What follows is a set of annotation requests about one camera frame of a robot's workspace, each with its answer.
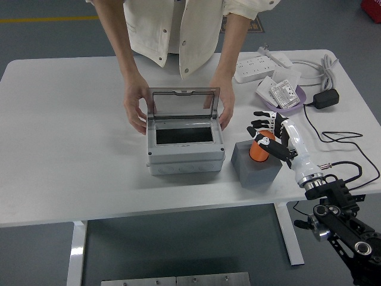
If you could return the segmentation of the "person's left hand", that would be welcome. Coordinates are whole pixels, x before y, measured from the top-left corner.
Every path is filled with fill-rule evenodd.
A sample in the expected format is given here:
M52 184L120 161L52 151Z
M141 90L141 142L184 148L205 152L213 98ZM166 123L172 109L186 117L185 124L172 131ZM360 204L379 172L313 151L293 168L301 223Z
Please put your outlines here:
M220 99L223 105L223 111L219 115L219 122L222 130L225 130L233 117L235 106L235 93L232 86L232 77L229 75L215 74L210 81L212 88L220 88Z

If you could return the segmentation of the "person's right hand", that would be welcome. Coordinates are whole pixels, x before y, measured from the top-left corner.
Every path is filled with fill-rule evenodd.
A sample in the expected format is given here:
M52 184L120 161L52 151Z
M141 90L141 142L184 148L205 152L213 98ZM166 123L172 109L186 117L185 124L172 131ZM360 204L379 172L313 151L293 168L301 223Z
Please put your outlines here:
M123 105L127 119L132 127L139 133L146 135L146 114L140 109L139 101L146 100L148 84L139 74L128 75L124 79Z

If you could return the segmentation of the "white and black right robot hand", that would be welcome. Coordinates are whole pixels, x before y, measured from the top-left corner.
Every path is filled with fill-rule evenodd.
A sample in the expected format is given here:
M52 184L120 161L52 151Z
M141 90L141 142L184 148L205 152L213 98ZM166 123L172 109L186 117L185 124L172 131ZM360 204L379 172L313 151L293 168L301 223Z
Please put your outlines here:
M312 162L295 123L277 112L255 111L247 131L261 149L287 163L299 187L323 185L323 172Z

